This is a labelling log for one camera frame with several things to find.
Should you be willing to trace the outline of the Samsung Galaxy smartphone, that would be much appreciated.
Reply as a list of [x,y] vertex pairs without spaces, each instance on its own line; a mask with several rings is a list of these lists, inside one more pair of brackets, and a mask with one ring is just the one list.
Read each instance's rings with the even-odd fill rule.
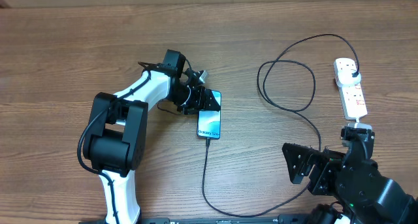
[[201,110],[197,121],[197,136],[211,139],[221,137],[221,111]]

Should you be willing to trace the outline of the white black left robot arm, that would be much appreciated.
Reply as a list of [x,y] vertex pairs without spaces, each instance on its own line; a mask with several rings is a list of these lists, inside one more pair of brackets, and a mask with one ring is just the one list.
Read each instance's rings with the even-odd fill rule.
[[77,145],[82,168],[100,177],[107,213],[101,223],[140,223],[135,170],[146,145],[149,111],[162,100],[180,114],[198,116],[197,135],[221,136],[221,93],[205,87],[208,73],[185,68],[187,58],[167,50],[160,63],[140,62],[141,77],[114,94],[98,93]]

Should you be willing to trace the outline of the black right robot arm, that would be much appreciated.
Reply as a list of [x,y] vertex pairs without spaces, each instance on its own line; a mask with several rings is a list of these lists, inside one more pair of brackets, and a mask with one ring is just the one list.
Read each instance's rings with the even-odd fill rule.
[[360,223],[417,223],[417,199],[394,180],[384,177],[371,160],[372,138],[342,138],[347,153],[285,143],[282,147],[290,181],[309,177],[313,195],[333,196]]

